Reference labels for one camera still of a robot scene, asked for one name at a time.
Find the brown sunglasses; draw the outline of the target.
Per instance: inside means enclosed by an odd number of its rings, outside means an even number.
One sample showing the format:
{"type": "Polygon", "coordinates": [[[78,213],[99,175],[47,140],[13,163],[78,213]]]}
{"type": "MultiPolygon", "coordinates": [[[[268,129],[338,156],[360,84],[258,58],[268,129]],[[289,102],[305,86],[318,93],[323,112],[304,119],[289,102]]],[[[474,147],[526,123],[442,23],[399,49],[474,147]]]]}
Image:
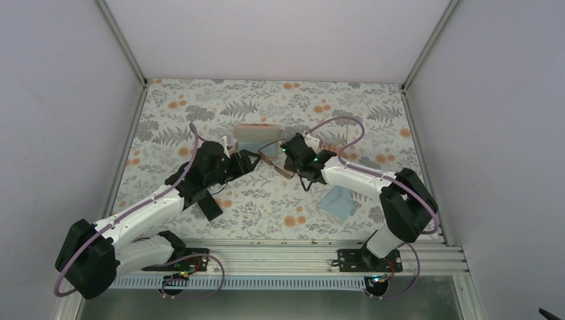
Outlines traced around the brown sunglasses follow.
{"type": "Polygon", "coordinates": [[[276,161],[279,159],[279,143],[283,142],[283,139],[277,139],[266,145],[263,145],[258,149],[258,154],[260,155],[262,161],[266,163],[268,166],[272,167],[276,173],[280,176],[284,177],[285,179],[292,179],[294,177],[294,173],[285,170],[283,167],[280,167],[276,164],[276,161]]]}

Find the pink glasses case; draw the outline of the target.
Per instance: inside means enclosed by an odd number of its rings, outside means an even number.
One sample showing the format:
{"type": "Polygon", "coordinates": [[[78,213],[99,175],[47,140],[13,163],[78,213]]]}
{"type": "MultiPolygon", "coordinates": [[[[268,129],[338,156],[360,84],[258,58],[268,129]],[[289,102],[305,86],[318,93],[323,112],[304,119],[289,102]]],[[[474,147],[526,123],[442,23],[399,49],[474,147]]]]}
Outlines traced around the pink glasses case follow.
{"type": "Polygon", "coordinates": [[[280,137],[280,129],[277,125],[270,124],[243,124],[237,125],[234,129],[235,150],[237,151],[237,143],[244,142],[261,142],[275,141],[280,137]]]}

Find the light blue cleaning cloth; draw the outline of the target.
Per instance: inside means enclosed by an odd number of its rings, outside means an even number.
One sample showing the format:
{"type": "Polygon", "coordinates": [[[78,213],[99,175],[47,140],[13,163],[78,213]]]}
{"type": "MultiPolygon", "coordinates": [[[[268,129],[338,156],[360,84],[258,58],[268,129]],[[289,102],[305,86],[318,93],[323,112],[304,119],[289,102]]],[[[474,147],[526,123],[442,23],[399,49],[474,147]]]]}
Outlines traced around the light blue cleaning cloth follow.
{"type": "Polygon", "coordinates": [[[251,153],[262,153],[266,157],[276,157],[278,155],[278,146],[274,141],[261,142],[244,142],[237,143],[237,151],[247,150],[251,153]]]}

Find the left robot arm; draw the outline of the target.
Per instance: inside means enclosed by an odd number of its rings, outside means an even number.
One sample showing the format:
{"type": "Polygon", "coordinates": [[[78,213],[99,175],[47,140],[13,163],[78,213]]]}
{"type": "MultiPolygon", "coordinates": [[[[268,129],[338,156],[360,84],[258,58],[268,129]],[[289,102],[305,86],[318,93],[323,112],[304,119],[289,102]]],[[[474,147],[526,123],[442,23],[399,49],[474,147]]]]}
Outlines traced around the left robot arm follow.
{"type": "Polygon", "coordinates": [[[162,221],[196,205],[208,221],[223,214],[210,188],[224,186],[250,172],[261,161],[258,153],[242,150],[229,155],[219,142],[205,141],[190,161],[179,167],[156,191],[115,216],[90,223],[80,219],[69,228],[55,261],[72,293],[92,299],[119,276],[145,267],[175,270],[185,262],[185,243],[171,231],[138,237],[162,221]]]}

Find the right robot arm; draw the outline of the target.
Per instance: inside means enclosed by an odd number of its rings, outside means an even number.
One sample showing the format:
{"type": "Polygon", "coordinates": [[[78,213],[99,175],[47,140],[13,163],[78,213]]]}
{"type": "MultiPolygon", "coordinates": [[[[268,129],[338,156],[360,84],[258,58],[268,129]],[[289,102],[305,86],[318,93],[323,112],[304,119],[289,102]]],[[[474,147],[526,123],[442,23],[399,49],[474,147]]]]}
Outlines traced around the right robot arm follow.
{"type": "Polygon", "coordinates": [[[364,242],[360,255],[368,271],[378,271],[399,246],[414,243],[428,224],[439,226],[436,201],[411,169],[383,172],[349,163],[333,151],[315,151],[299,133],[282,143],[281,150],[285,168],[309,184],[344,187],[380,202],[385,224],[364,242]]]}

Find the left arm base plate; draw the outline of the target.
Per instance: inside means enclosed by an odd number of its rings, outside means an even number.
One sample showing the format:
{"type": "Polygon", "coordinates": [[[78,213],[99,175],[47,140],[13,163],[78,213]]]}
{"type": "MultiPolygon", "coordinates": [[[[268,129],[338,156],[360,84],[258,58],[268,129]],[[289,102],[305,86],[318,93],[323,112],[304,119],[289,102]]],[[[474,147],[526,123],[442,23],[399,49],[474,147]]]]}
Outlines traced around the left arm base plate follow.
{"type": "Polygon", "coordinates": [[[207,248],[175,249],[172,255],[164,262],[147,267],[147,270],[172,271],[183,275],[205,272],[208,267],[210,253],[207,248]]]}

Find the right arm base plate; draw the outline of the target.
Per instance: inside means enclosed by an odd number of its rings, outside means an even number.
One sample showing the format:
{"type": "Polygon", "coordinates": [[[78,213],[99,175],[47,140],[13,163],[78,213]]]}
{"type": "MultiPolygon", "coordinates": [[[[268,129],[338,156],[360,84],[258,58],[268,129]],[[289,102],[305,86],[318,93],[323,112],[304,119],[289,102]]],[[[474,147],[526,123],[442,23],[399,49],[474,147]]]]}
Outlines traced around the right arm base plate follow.
{"type": "Polygon", "coordinates": [[[385,258],[378,258],[365,249],[339,249],[331,261],[341,273],[392,273],[402,272],[400,251],[393,249],[385,258]]]}

